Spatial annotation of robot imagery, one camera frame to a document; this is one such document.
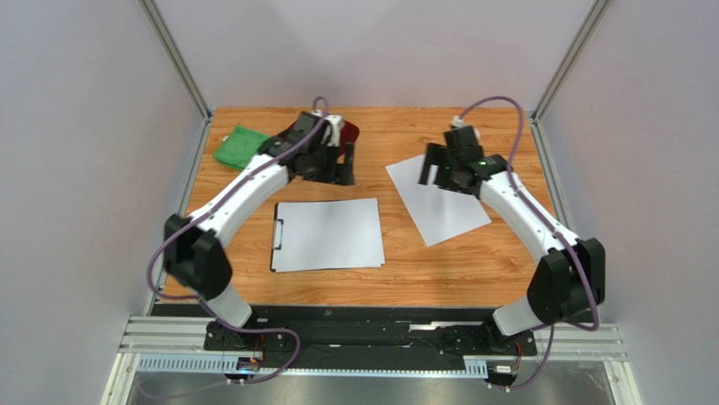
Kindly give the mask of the white paper sheet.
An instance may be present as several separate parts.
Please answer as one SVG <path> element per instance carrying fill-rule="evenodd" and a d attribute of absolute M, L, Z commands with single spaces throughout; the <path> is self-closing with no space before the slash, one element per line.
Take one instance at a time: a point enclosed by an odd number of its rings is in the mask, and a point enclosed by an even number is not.
<path fill-rule="evenodd" d="M 426 246 L 434 246 L 491 223 L 475 197 L 419 184 L 424 156 L 418 155 L 386 171 Z"/>
<path fill-rule="evenodd" d="M 375 198 L 280 202 L 284 220 L 276 273 L 382 267 L 385 262 Z"/>

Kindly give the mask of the black clipboard folder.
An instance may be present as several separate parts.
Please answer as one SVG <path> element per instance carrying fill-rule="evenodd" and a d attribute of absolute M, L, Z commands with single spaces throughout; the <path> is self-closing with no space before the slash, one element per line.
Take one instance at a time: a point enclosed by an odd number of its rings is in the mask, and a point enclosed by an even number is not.
<path fill-rule="evenodd" d="M 281 215 L 279 214 L 279 205 L 280 205 L 279 202 L 276 203 L 274 205 L 274 211 L 273 211 L 273 238 L 272 238 L 272 252 L 271 252 L 271 257 L 270 257 L 270 271 L 273 273 L 277 272 L 275 258 L 278 255 L 278 253 L 282 251 L 282 244 L 283 244 L 284 220 L 281 218 Z"/>

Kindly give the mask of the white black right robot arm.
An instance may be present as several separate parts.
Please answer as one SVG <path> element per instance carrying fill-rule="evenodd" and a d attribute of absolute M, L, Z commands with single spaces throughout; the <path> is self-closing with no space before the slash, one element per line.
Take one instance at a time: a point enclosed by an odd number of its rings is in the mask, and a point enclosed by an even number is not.
<path fill-rule="evenodd" d="M 484 317 L 480 339 L 496 353 L 524 333 L 588 312 L 600 323 L 605 298 L 606 251 L 595 238 L 582 239 L 556 220 L 526 190 L 508 161 L 487 155 L 471 126 L 452 127 L 443 144 L 430 143 L 419 184 L 477 198 L 505 221 L 527 248 L 536 269 L 520 299 Z"/>

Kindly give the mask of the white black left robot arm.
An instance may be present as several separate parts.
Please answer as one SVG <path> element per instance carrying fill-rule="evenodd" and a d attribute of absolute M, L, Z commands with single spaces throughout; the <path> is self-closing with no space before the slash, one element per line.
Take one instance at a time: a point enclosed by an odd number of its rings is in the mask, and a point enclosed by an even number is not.
<path fill-rule="evenodd" d="M 190 289 L 225 328 L 246 337 L 257 315 L 231 284 L 225 248 L 246 220 L 295 177 L 351 186 L 359 128 L 340 115 L 303 111 L 263 141 L 247 167 L 216 197 L 186 217 L 165 221 L 157 251 L 163 269 Z"/>

